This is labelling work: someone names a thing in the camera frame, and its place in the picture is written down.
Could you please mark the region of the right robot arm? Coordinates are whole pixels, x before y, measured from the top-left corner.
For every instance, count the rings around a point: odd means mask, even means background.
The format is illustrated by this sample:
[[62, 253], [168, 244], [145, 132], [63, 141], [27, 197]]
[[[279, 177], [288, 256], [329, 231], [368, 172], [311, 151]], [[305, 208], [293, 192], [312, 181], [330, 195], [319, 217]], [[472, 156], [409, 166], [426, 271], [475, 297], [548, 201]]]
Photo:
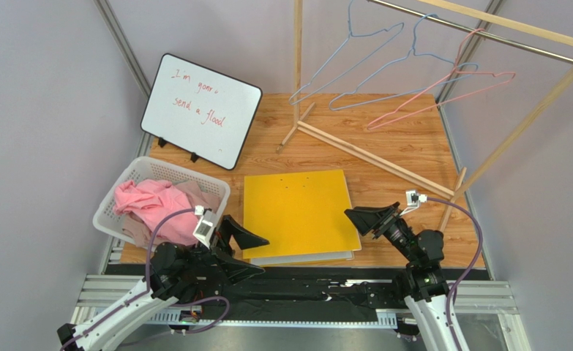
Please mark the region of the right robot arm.
[[416, 320], [428, 350], [468, 350], [452, 306], [452, 288], [441, 268], [443, 233], [423, 230], [415, 234], [403, 216], [419, 208], [421, 200], [410, 200], [405, 209], [395, 203], [385, 208], [357, 206], [345, 215], [358, 234], [384, 237], [407, 261], [397, 277], [399, 297]]

